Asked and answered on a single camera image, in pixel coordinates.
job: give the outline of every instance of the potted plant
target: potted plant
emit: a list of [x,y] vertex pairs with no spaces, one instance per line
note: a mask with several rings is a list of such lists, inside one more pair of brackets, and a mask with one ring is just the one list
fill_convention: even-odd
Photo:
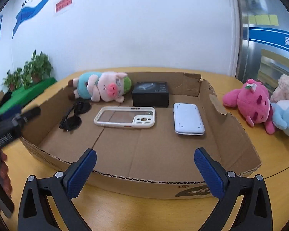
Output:
[[48,55],[43,52],[37,55],[34,51],[31,60],[25,63],[22,74],[24,87],[28,88],[31,84],[39,83],[44,76],[49,77],[52,69]]
[[13,73],[10,73],[10,71],[7,72],[7,77],[4,78],[3,85],[10,88],[11,91],[14,91],[21,87],[21,72],[22,68],[17,68],[16,71]]

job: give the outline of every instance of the sunglasses lens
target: sunglasses lens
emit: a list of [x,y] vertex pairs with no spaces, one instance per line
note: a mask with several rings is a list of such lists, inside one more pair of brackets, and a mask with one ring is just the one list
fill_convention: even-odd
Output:
[[71,116],[65,121],[65,129],[71,131],[77,129],[81,125],[81,118],[79,116]]
[[87,113],[91,109],[91,104],[89,102],[77,102],[74,113],[77,115],[81,115]]

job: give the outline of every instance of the sunglasses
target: sunglasses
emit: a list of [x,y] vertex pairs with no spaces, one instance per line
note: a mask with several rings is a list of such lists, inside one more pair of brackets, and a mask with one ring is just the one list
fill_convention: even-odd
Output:
[[[79,115],[87,113],[91,109],[91,104],[89,102],[77,101],[74,103],[73,107],[69,109],[66,115],[62,118],[59,128],[64,129],[65,131],[72,131],[77,129],[82,120]],[[69,114],[74,110],[74,115],[69,117]]]

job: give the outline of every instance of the beige teddy bear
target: beige teddy bear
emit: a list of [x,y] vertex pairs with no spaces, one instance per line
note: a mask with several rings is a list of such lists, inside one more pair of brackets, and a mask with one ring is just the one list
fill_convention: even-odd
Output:
[[289,76],[282,75],[278,80],[278,87],[273,92],[270,101],[278,102],[281,100],[289,100]]

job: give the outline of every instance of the white chinese character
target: white chinese character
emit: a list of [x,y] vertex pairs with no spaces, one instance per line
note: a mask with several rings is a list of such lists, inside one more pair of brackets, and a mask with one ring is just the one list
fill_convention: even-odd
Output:
[[286,37],[286,38],[285,38],[285,45],[286,45],[286,46],[289,45],[289,37]]

